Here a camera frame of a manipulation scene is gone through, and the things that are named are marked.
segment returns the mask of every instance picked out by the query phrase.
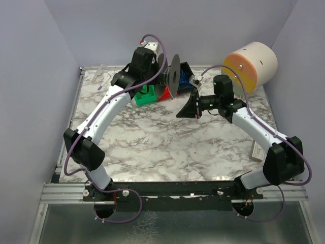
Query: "blue object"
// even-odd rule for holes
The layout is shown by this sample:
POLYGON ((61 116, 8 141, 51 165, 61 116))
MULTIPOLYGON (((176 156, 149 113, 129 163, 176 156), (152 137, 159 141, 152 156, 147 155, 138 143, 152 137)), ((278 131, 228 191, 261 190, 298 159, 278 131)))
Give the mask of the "blue object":
POLYGON ((191 68, 187 62, 181 63, 181 74, 179 78, 178 93, 190 92, 193 85, 189 83, 190 77, 193 75, 191 68))

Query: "lavender wall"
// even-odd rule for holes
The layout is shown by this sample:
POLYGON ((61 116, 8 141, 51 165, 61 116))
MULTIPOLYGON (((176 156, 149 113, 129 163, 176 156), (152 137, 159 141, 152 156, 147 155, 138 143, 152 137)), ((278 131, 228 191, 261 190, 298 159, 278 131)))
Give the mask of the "lavender wall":
POLYGON ((266 91, 280 131, 296 135, 310 160, 306 186, 318 233, 325 241, 325 2, 299 0, 276 39, 279 69, 266 91))
POLYGON ((28 243, 79 66, 42 0, 0 8, 0 243, 28 243))
POLYGON ((253 42, 272 46, 297 0, 45 0, 81 66, 125 65, 146 33, 168 56, 220 63, 253 42))

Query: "red block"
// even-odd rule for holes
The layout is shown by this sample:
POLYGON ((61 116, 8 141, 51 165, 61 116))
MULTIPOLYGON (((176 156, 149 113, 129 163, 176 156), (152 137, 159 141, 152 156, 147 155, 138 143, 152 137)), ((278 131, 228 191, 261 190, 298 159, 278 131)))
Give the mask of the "red block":
POLYGON ((158 100, 160 101, 160 100, 164 100, 167 98, 170 98, 168 87, 165 88, 164 94, 160 98, 158 98, 158 100))

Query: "black base bracket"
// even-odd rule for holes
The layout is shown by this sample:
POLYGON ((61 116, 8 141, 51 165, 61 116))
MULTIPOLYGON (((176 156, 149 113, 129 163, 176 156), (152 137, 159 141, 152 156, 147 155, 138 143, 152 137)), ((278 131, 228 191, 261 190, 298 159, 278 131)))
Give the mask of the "black base bracket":
MULTIPOLYGON (((86 186, 89 195, 86 202, 113 201, 113 194, 99 192, 93 186, 86 186)), ((143 211, 190 211, 219 210, 231 211, 231 200, 246 200, 250 195, 254 199, 263 196, 256 189, 238 193, 234 181, 178 181, 178 182, 114 182, 110 190, 133 189, 137 191, 143 202, 143 211)), ((123 196, 116 193, 118 211, 138 211, 139 199, 130 192, 123 196)))

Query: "black disc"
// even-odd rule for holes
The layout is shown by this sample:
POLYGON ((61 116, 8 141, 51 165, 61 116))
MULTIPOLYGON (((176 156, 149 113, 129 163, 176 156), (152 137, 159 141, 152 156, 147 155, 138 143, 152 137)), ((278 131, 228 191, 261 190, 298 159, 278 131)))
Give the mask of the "black disc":
MULTIPOLYGON (((163 61, 164 61, 164 54, 161 53, 157 59, 158 69, 160 69, 161 66, 163 65, 163 61)), ((168 64, 166 61, 164 69, 162 70, 161 74, 158 76, 158 83, 154 85, 154 91, 156 92, 156 95, 159 98, 164 94, 166 89, 167 81, 164 80, 164 75, 165 75, 164 73, 167 69, 167 66, 168 64)))
POLYGON ((181 63, 178 54, 175 54, 168 74, 168 88, 171 99, 174 99, 178 91, 179 78, 181 75, 181 63))

